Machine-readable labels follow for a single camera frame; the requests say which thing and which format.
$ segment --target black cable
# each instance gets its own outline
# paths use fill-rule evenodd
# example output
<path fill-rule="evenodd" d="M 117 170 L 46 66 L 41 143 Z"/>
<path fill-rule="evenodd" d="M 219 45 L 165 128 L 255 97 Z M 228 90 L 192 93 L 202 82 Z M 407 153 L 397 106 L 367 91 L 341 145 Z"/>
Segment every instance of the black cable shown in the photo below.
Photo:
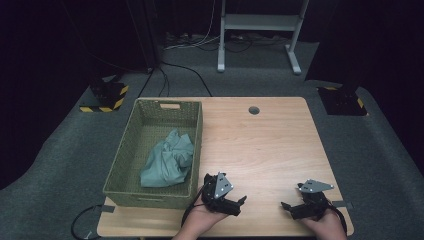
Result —
<path fill-rule="evenodd" d="M 242 49 L 242 50 L 239 50 L 239 51 L 234 51 L 234 50 L 231 50 L 231 49 L 225 47 L 225 50 L 227 50 L 227 51 L 229 51 L 231 53 L 241 53 L 241 52 L 244 52 L 244 51 L 246 51 L 247 49 L 249 49 L 253 45 L 253 41 L 252 40 L 248 40 L 248 42 L 249 42 L 249 45 L 245 49 Z"/>
<path fill-rule="evenodd" d="M 146 85 L 149 82 L 150 78 L 152 77 L 154 71 L 155 71 L 155 69 L 153 68 L 152 72 L 150 73 L 150 76 L 147 78 L 146 82 L 144 83 L 143 87 L 141 88 L 140 93 L 138 94 L 137 98 L 139 98 L 141 96 L 141 93 L 144 91 L 144 88 L 146 88 Z"/>
<path fill-rule="evenodd" d="M 99 239 L 99 238 L 101 238 L 99 235 L 97 235 L 97 236 L 94 236 L 94 237 L 92 237 L 92 238 L 88 238 L 88 237 L 86 237 L 86 238 L 80 238 L 80 237 L 78 237 L 77 236 L 77 234 L 75 233 L 75 230 L 74 230 L 74 226 L 75 226 L 75 223 L 77 222 L 77 220 L 84 214 L 84 213 L 86 213 L 86 212 L 88 212 L 88 211 L 90 211 L 90 210 L 94 210 L 94 209 L 96 209 L 96 207 L 102 207 L 103 205 L 102 204 L 98 204 L 98 205 L 94 205 L 94 206 L 91 206 L 91 207 L 89 207 L 89 208 L 87 208 L 87 209 L 84 209 L 82 212 L 80 212 L 76 217 L 75 217 L 75 219 L 74 219 L 74 221 L 72 222 L 72 225 L 71 225 L 71 234 L 72 234 L 72 236 L 75 238 L 75 239 L 78 239 L 78 240 L 86 240 L 86 239 L 89 239 L 89 240 L 94 240 L 94 239 Z"/>
<path fill-rule="evenodd" d="M 166 84 L 168 84 L 168 94 L 166 96 L 169 97 L 169 80 L 168 80 L 168 75 L 166 75 L 166 73 L 162 70 L 162 68 L 159 67 L 159 70 L 162 72 L 162 75 L 163 75 L 163 78 L 164 78 L 163 87 L 162 87 L 162 90 L 160 90 L 159 97 L 162 95 L 162 92 L 165 89 L 165 85 Z"/>
<path fill-rule="evenodd" d="M 93 53 L 91 53 L 90 51 L 88 51 L 88 47 L 87 47 L 87 45 L 85 44 L 84 40 L 82 39 L 82 36 L 81 36 L 80 32 L 78 31 L 77 25 L 75 24 L 74 20 L 72 19 L 71 14 L 70 14 L 70 13 L 69 13 L 69 11 L 68 11 L 68 8 L 66 7 L 65 3 L 63 2 L 63 0 L 62 0 L 62 1 L 60 1 L 60 3 L 61 3 L 62 7 L 64 8 L 64 10 L 65 10 L 65 12 L 66 12 L 66 16 L 67 16 L 67 18 L 68 18 L 69 22 L 71 23 L 72 28 L 74 29 L 74 31 L 75 31 L 75 33 L 76 33 L 77 37 L 78 37 L 78 38 L 79 38 L 79 40 L 81 41 L 81 44 L 83 45 L 83 47 L 84 47 L 85 51 L 88 53 L 88 55 L 90 55 L 91 57 L 93 57 L 93 58 L 95 58 L 95 59 L 97 59 L 97 60 L 99 60 L 99 61 L 101 61 L 101 62 L 103 62 L 103 63 L 105 63 L 105 64 L 107 64 L 107 65 L 110 65 L 110 66 L 112 66 L 112 67 L 118 68 L 118 69 L 120 69 L 120 70 L 124 70 L 124 71 L 128 71 L 128 72 L 135 72 L 135 73 L 148 74 L 148 73 L 145 73 L 145 72 L 143 72 L 143 71 L 133 70 L 133 69 L 129 69 L 129 68 L 125 68 L 125 67 L 121 67 L 121 66 L 118 66 L 118 65 L 116 65 L 116 64 L 110 63 L 110 62 L 108 62 L 108 61 L 106 61 L 106 60 L 104 60 L 104 59 L 102 59 L 102 58 L 100 58 L 100 57 L 98 57 L 98 56 L 94 55 L 94 54 L 93 54 Z"/>
<path fill-rule="evenodd" d="M 198 72 L 196 72 L 196 71 L 194 71 L 193 69 L 188 68 L 188 67 L 184 67 L 184 66 L 180 66 L 180 65 L 176 65 L 176 64 L 170 64 L 170 63 L 166 63 L 166 62 L 164 62 L 164 61 L 162 61 L 162 63 L 163 63 L 163 64 L 165 64 L 165 65 L 168 65 L 168 66 L 184 68 L 184 69 L 187 69 L 187 70 L 192 71 L 192 72 L 194 72 L 195 74 L 197 74 L 197 76 L 199 76 L 200 80 L 202 80 L 203 86 L 205 86 L 206 91 L 208 91 L 208 93 L 209 93 L 209 96 L 210 96 L 210 97 L 212 97 L 212 93 L 211 93 L 211 91 L 209 91 L 208 86 L 206 85 L 206 83 L 205 83 L 205 81 L 203 80 L 202 76 L 200 76 L 200 74 L 199 74 Z"/>

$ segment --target hole in table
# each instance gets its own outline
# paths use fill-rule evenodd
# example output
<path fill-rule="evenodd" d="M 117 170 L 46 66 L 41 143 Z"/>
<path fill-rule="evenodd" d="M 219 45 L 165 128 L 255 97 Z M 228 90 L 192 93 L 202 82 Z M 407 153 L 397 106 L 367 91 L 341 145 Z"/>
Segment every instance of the hole in table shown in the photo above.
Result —
<path fill-rule="evenodd" d="M 249 112 L 252 115 L 256 115 L 256 114 L 259 114 L 260 110 L 259 110 L 258 107 L 252 106 L 252 107 L 249 108 Z"/>

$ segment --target metal bracket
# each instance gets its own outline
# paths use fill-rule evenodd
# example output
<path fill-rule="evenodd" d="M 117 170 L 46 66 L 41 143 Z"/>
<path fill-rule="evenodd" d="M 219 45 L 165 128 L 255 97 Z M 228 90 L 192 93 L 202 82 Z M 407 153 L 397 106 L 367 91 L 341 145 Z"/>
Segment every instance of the metal bracket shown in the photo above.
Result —
<path fill-rule="evenodd" d="M 327 183 L 323 183 L 323 182 L 318 182 L 312 179 L 308 179 L 300 188 L 299 191 L 304 192 L 304 193 L 317 193 L 317 192 L 322 192 L 325 190 L 330 190 L 333 189 L 334 186 L 327 184 Z"/>
<path fill-rule="evenodd" d="M 233 190 L 234 186 L 228 181 L 228 179 L 225 177 L 225 175 L 221 172 L 218 173 L 217 179 L 216 179 L 216 187 L 215 187 L 215 195 L 214 198 L 218 199 L 231 190 Z"/>

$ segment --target table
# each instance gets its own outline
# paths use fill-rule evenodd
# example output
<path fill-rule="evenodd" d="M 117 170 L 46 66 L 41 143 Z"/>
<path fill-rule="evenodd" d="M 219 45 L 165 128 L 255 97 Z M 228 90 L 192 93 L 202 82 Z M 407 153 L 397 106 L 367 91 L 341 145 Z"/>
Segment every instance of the table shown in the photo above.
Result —
<path fill-rule="evenodd" d="M 229 216 L 204 236 L 311 236 L 281 207 L 302 204 L 297 183 L 315 179 L 332 184 L 331 201 L 343 200 L 306 101 L 300 97 L 176 98 L 200 100 L 203 142 L 199 186 L 206 173 L 227 173 L 234 190 L 227 199 L 247 195 L 237 217 Z M 257 107 L 254 115 L 249 108 Z M 109 198 L 105 205 L 116 206 Z M 348 235 L 353 225 L 346 208 Z M 184 210 L 115 207 L 102 212 L 100 236 L 168 237 L 180 228 Z"/>
<path fill-rule="evenodd" d="M 239 30 L 272 30 L 293 32 L 291 43 L 285 45 L 287 55 L 292 65 L 293 73 L 302 73 L 294 48 L 302 28 L 309 0 L 303 0 L 299 15 L 258 15 L 258 14 L 226 14 L 226 0 L 222 0 L 221 28 L 218 48 L 218 72 L 225 70 L 225 43 L 224 36 L 227 29 Z"/>

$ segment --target wooden table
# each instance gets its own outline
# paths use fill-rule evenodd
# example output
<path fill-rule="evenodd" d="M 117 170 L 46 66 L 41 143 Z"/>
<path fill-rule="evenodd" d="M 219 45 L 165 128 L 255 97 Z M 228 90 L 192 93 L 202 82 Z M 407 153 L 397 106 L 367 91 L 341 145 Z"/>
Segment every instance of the wooden table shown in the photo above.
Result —
<path fill-rule="evenodd" d="M 335 186 L 325 191 L 343 200 L 306 101 L 300 97 L 177 98 L 201 100 L 203 143 L 199 185 L 206 173 L 227 173 L 234 190 L 227 199 L 247 195 L 238 217 L 229 216 L 204 236 L 310 236 L 280 202 L 302 204 L 297 183 L 315 179 Z M 259 114 L 249 113 L 250 107 Z M 105 205 L 116 206 L 109 198 Z M 346 208 L 339 208 L 353 226 Z M 101 214 L 100 236 L 174 236 L 184 210 L 116 207 Z"/>

